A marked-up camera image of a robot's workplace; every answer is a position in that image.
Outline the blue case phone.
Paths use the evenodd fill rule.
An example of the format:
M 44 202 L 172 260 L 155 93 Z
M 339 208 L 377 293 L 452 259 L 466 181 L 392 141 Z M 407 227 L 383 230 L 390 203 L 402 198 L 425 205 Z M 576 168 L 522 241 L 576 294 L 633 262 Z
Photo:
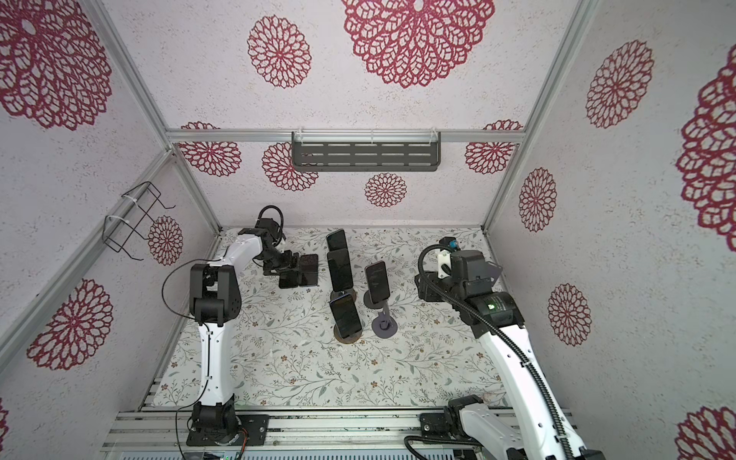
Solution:
M 299 287 L 315 287 L 319 279 L 319 258 L 317 254 L 306 254 L 298 262 Z

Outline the purple case phone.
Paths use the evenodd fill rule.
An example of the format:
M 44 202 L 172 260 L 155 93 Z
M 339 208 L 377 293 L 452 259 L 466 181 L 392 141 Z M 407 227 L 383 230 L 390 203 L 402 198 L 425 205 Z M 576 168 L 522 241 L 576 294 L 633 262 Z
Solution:
M 391 293 L 388 281 L 388 273 L 386 264 L 383 261 L 376 262 L 366 266 L 365 275 L 368 284 L 368 291 L 375 301 L 388 300 Z

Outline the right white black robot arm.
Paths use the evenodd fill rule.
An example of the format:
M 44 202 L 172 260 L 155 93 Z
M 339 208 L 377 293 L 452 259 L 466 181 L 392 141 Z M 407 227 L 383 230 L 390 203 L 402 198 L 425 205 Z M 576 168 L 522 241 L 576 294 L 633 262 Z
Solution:
M 501 266 L 446 237 L 420 252 L 417 270 L 419 296 L 449 304 L 471 328 L 490 356 L 517 419 L 511 427 L 481 398 L 459 398 L 445 408 L 450 432 L 442 438 L 422 435 L 420 441 L 475 445 L 490 459 L 604 458 L 565 416 L 538 364 L 513 296 L 496 291 Z

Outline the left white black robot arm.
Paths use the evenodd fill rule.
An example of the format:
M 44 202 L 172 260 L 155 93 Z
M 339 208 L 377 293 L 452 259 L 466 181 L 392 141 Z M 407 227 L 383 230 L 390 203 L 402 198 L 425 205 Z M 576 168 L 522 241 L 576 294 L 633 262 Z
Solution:
M 188 319 L 197 323 L 201 351 L 199 396 L 193 403 L 191 433 L 195 440 L 231 445 L 245 435 L 235 408 L 230 374 L 231 339 L 243 308 L 238 274 L 252 264 L 266 276 L 277 276 L 282 289 L 300 285 L 300 255 L 280 251 L 286 240 L 284 215 L 275 205 L 264 207 L 252 228 L 243 228 L 224 255 L 197 259 L 190 270 Z

